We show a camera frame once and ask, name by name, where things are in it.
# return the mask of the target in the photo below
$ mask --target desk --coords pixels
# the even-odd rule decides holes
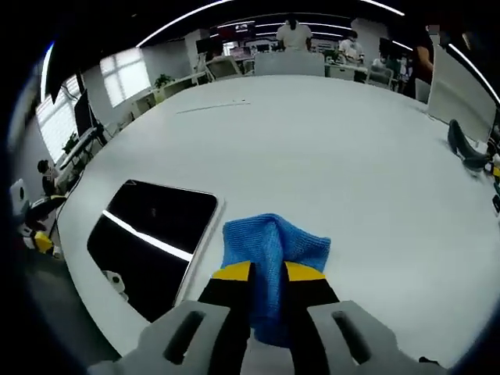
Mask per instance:
[[[253,56],[233,56],[233,58],[234,58],[234,61],[236,61],[237,63],[243,62],[243,61],[248,61],[248,60],[255,61],[255,57],[253,57]]]
[[[361,73],[368,74],[368,68],[366,68],[365,66],[354,66],[354,65],[343,65],[343,64],[336,65],[336,64],[325,63],[325,67],[336,68],[336,69],[340,69],[340,70],[353,70],[355,72],[361,72]]]
[[[219,269],[225,222],[278,213],[331,238],[324,272],[341,300],[391,328],[413,358],[453,365],[499,300],[500,230],[494,188],[470,177],[445,144],[448,128],[423,107],[378,87],[307,76],[223,80],[157,105],[92,159],[59,217],[88,312],[121,355],[148,325],[86,247],[102,210],[134,178],[226,202],[185,298],[197,298]],[[254,368],[275,359],[290,369],[289,352],[258,352]]]
[[[66,166],[70,164],[73,158],[76,158],[82,152],[86,152],[87,150],[85,148],[89,146],[89,144],[92,143],[94,139],[96,139],[98,133],[101,132],[99,132],[99,129],[97,127],[92,127],[87,131],[85,131],[85,133],[83,133],[82,136],[79,138],[78,143],[71,150],[70,154],[61,163],[60,168],[61,169],[66,168]]]
[[[199,84],[199,79],[201,77],[205,77],[206,72],[199,72],[199,73],[194,73],[186,77],[179,78],[178,80],[175,80],[173,82],[170,82],[169,84],[166,84],[165,86],[161,87],[159,89],[159,98],[160,100],[156,99],[157,103],[162,102],[165,99],[170,98],[171,96],[175,95],[177,92],[181,92],[185,90],[186,88],[189,88],[193,84],[193,80],[196,81],[196,84]]]

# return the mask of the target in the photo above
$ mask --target office chair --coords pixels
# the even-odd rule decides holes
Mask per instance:
[[[325,77],[325,59],[322,53],[285,51],[255,55],[255,75],[299,74]]]
[[[393,76],[394,72],[391,69],[371,66],[366,82],[379,88],[390,89]]]
[[[429,101],[430,85],[423,80],[415,79],[415,99],[419,102],[427,104]]]
[[[233,56],[219,56],[206,63],[212,80],[226,80],[229,78],[243,77]]]

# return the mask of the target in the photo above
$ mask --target computer monitor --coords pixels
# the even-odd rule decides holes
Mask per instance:
[[[243,41],[255,38],[255,25],[253,21],[239,23],[238,25],[222,26],[217,28],[219,37],[224,41]]]
[[[269,51],[269,45],[257,45],[257,51],[258,52]]]
[[[91,127],[95,127],[98,124],[98,121],[88,104],[87,90],[84,91],[75,105],[75,120],[77,121],[77,131],[80,137]]]
[[[210,37],[196,41],[196,49],[198,50],[198,54],[210,51],[212,49],[212,46],[213,41]]]
[[[392,41],[381,37],[379,42],[379,52],[383,56],[390,56],[393,59],[400,59],[403,56],[404,52],[411,53],[406,50],[404,47],[394,44]]]

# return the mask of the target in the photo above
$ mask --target yellow object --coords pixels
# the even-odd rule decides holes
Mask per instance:
[[[325,275],[320,271],[311,267],[292,262],[285,262],[284,264],[287,267],[288,279],[290,281],[322,280],[325,278]]]
[[[212,279],[248,281],[251,262],[241,262],[226,266],[215,272]]]
[[[54,247],[52,240],[43,232],[37,232],[34,235],[34,245],[35,248],[43,254]]]

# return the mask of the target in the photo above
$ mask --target ceiling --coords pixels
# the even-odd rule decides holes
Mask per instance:
[[[470,28],[471,24],[478,25],[474,23],[473,12],[470,9],[463,11],[454,9],[454,12],[450,12],[446,8],[439,9],[436,2],[432,2],[432,6],[425,6],[429,2],[427,0],[421,0],[415,5],[402,0],[379,1],[404,12],[406,16],[398,16],[360,0],[344,0],[343,2],[308,0],[300,5],[269,0],[233,0],[175,23],[154,36],[144,46],[182,38],[185,34],[199,28],[212,28],[239,20],[255,20],[255,24],[279,23],[283,22],[284,15],[289,12],[298,14],[299,22],[328,23],[346,27],[356,17],[377,21],[386,24],[390,35],[402,43],[408,39],[407,26],[414,16],[421,19],[423,23],[448,24],[454,27],[458,25],[459,28]],[[59,21],[56,30],[55,46],[48,71],[48,89],[53,92],[58,86],[58,80],[64,80],[79,70],[84,71],[98,64],[108,55],[134,47],[168,22],[209,3],[199,0],[189,2],[150,0],[147,4],[142,2],[127,4],[117,0],[106,2],[90,0],[84,5],[81,3],[75,5],[75,12],[66,14]],[[483,22],[479,25],[484,27],[484,19],[481,21]],[[343,34],[340,31],[345,32],[341,29],[333,31],[330,27],[314,26],[311,29],[335,34]],[[262,32],[275,30],[276,27],[263,28]]]

